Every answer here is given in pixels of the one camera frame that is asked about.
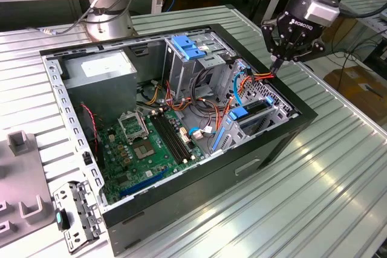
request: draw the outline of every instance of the aluminum extrusion table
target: aluminum extrusion table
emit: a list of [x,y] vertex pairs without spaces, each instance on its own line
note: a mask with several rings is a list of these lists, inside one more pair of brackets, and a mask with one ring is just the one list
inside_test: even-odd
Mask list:
[[[355,13],[367,13],[382,7],[386,2],[387,0],[342,0],[341,4]],[[386,31],[381,35],[387,37],[387,21],[380,18],[379,14],[357,20],[376,33]]]
[[[236,10],[212,7],[133,21],[140,34],[220,23],[270,64],[260,30]],[[63,36],[0,33],[0,132],[36,134],[51,193],[83,175],[38,51],[88,41],[82,27]],[[386,133],[303,65],[283,66],[279,77],[319,114],[314,123],[264,170],[119,257],[373,255],[387,236]],[[73,257],[112,257],[102,231]],[[56,224],[7,245],[0,256],[70,257]]]

